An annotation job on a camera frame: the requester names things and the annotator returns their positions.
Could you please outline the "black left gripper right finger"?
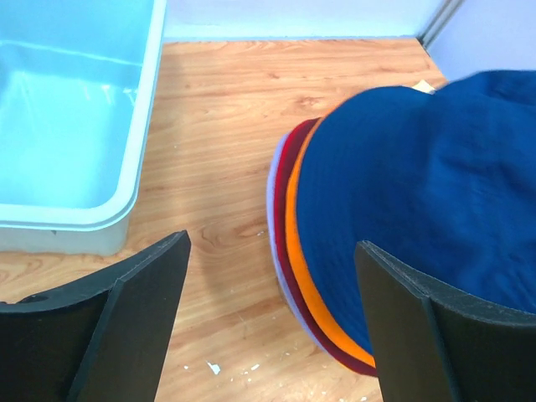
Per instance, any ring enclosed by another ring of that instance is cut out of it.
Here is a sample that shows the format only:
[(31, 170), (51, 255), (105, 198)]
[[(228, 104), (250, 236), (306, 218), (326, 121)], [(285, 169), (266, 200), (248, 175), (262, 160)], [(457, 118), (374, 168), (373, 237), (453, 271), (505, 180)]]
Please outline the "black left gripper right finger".
[(533, 401), (535, 316), (422, 273), (368, 241), (358, 284), (385, 401)]

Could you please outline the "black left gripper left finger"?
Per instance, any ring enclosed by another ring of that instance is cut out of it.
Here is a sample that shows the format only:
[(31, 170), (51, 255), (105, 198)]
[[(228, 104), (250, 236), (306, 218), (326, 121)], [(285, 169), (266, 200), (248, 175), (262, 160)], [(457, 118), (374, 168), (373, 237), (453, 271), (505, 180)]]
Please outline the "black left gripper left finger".
[(191, 241), (173, 233), (76, 281), (1, 306), (4, 401), (152, 401)]

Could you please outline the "blue bucket hat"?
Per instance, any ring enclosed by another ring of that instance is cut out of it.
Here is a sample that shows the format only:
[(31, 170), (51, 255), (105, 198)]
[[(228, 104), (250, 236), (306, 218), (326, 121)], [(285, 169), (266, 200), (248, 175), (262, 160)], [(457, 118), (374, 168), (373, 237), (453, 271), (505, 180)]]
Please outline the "blue bucket hat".
[(535, 310), (535, 73), (488, 70), (432, 94), (354, 95), (312, 129), (301, 246), (336, 323), (373, 354), (354, 263), (370, 241), (481, 299)]

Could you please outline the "dark maroon bucket hat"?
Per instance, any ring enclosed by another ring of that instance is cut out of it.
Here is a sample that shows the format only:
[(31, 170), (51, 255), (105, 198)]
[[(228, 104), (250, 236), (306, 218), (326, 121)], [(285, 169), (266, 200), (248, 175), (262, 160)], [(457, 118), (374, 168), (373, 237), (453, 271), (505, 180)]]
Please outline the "dark maroon bucket hat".
[(271, 162), (266, 184), (266, 215), (272, 260), (286, 302), (312, 341), (345, 368), (357, 374), (376, 377), (378, 373), (371, 357), (365, 352), (358, 352), (357, 356), (347, 353), (318, 325), (303, 296), (300, 274), (304, 270), (293, 267), (294, 262), (300, 262), (303, 258), (294, 218), (294, 203), (288, 200), (289, 181), (303, 143), (317, 123), (318, 119), (309, 119), (295, 126), (280, 140)]

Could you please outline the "orange bucket hat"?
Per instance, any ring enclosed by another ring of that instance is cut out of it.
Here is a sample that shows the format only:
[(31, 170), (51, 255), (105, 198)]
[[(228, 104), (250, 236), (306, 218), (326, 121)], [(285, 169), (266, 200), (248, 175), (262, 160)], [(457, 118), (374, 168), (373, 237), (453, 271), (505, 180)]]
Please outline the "orange bucket hat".
[[(303, 147), (308, 144), (308, 137), (303, 143)], [(294, 218), (295, 223), (297, 226), (298, 231), (298, 225), (297, 225), (297, 216), (296, 216), (296, 206), (297, 206), (297, 187), (298, 187), (298, 178), (299, 173), (301, 170), (301, 164), (302, 159), (304, 155), (304, 151), (301, 150), (300, 154), (298, 156), (298, 159), (296, 160), (296, 166), (295, 170), (293, 171), (291, 175), (291, 179), (289, 181), (289, 190), (288, 190), (288, 200), (290, 202), (294, 203)], [(301, 244), (301, 257), (303, 258), (300, 262), (296, 261), (293, 263), (293, 267), (298, 269), (301, 268), (304, 270), (303, 273), (300, 274), (300, 283), (303, 286), (303, 296), (306, 299), (307, 305), (311, 308), (312, 315), (317, 320), (318, 325), (322, 326), (325, 333), (332, 339), (337, 345), (340, 346), (344, 351), (347, 353), (352, 354), (353, 356), (357, 356), (358, 352), (365, 352), (369, 357), (373, 359), (374, 367), (374, 357), (364, 350), (361, 346), (357, 345), (355, 341), (353, 341), (343, 330), (342, 328), (336, 323), (335, 319), (333, 318), (332, 314), (328, 311), (322, 297), (320, 296), (319, 291), (317, 290), (317, 287), (314, 284), (314, 281), (312, 279), (312, 275), (309, 272), (309, 267), (307, 265), (307, 261), (302, 249)]]

